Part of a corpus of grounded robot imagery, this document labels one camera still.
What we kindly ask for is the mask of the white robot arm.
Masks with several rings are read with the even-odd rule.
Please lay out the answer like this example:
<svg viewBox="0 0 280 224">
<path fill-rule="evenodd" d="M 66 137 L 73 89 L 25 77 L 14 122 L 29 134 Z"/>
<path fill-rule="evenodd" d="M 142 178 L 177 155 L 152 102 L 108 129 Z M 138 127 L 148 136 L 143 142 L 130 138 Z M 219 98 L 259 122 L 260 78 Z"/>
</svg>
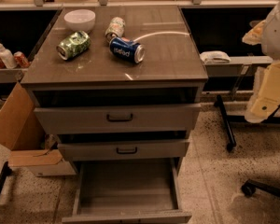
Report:
<svg viewBox="0 0 280 224">
<path fill-rule="evenodd" d="M 261 123 L 280 106 L 280 1 L 242 41 L 248 45 L 261 44 L 262 53 L 273 59 L 267 68 L 257 70 L 253 95 L 245 111 L 248 122 Z"/>
</svg>

